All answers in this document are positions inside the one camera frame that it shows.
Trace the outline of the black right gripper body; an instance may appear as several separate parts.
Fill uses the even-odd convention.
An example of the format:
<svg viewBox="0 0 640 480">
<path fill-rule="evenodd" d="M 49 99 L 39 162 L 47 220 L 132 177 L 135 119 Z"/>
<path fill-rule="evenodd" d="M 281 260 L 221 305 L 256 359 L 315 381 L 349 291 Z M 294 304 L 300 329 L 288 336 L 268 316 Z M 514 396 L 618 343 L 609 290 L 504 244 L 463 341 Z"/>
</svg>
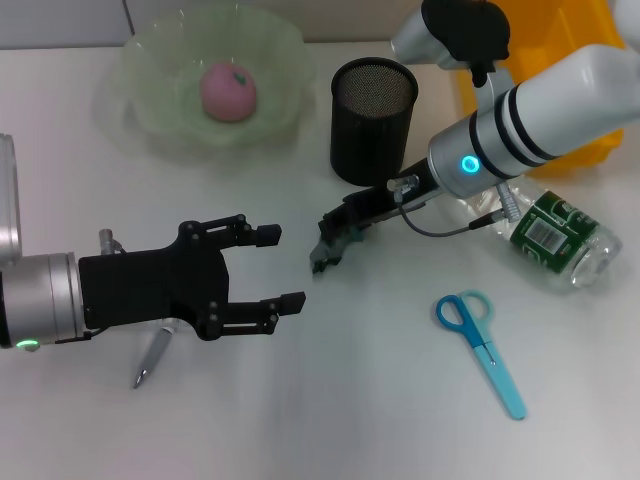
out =
<svg viewBox="0 0 640 480">
<path fill-rule="evenodd" d="M 395 191 L 400 190 L 401 205 L 413 206 L 437 193 L 439 185 L 431 173 L 427 159 L 402 170 L 384 186 L 372 187 L 344 199 L 349 226 L 375 223 L 379 218 L 397 210 Z"/>
</svg>

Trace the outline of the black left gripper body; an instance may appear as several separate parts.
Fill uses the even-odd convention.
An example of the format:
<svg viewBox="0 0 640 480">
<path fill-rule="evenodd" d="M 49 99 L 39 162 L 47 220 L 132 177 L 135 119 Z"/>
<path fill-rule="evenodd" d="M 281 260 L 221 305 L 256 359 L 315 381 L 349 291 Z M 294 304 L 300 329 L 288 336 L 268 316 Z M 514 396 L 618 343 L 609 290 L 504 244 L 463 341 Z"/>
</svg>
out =
<svg viewBox="0 0 640 480">
<path fill-rule="evenodd" d="M 180 225 L 169 246 L 83 257 L 78 261 L 86 327 L 105 329 L 176 318 L 204 341 L 222 336 L 229 274 L 221 251 L 231 230 L 209 231 L 198 222 Z"/>
</svg>

